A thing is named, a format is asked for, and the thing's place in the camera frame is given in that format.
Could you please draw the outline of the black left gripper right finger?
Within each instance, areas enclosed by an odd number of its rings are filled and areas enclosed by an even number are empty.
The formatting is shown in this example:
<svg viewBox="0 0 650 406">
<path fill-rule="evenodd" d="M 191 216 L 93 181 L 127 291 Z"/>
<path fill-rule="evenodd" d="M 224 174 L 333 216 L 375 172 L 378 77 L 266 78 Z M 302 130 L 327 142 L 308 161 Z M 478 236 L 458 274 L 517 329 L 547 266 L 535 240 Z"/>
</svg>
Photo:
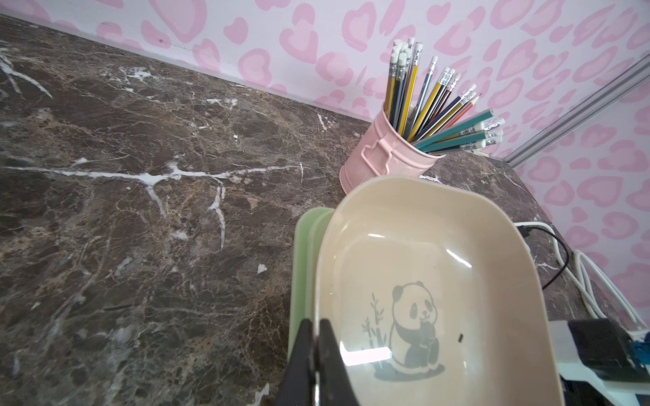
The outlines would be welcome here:
<svg viewBox="0 0 650 406">
<path fill-rule="evenodd" d="M 320 405 L 359 406 L 330 320 L 318 324 L 318 387 Z"/>
</svg>

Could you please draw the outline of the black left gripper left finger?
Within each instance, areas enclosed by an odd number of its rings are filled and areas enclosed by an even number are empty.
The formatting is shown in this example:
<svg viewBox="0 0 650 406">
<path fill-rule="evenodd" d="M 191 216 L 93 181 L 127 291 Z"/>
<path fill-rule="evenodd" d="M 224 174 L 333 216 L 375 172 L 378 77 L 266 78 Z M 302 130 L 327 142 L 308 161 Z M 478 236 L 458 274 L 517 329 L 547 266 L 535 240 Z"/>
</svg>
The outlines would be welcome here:
<svg viewBox="0 0 650 406">
<path fill-rule="evenodd" d="M 304 319 L 299 326 L 289 363 L 276 396 L 276 404 L 279 406 L 313 404 L 315 378 L 312 330 L 312 322 L 309 319 Z"/>
</svg>

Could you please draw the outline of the green electronic kitchen scale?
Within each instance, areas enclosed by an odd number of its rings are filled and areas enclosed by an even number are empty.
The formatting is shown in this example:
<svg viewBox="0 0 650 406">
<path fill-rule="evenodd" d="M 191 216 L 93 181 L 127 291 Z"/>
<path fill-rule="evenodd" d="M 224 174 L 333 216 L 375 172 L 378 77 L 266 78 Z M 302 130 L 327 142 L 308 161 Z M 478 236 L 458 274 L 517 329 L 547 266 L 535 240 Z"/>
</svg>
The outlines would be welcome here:
<svg viewBox="0 0 650 406">
<path fill-rule="evenodd" d="M 312 320 L 318 255 L 333 214 L 332 208 L 317 207 L 303 214 L 296 224 L 287 360 L 291 357 L 301 322 L 304 319 Z"/>
</svg>

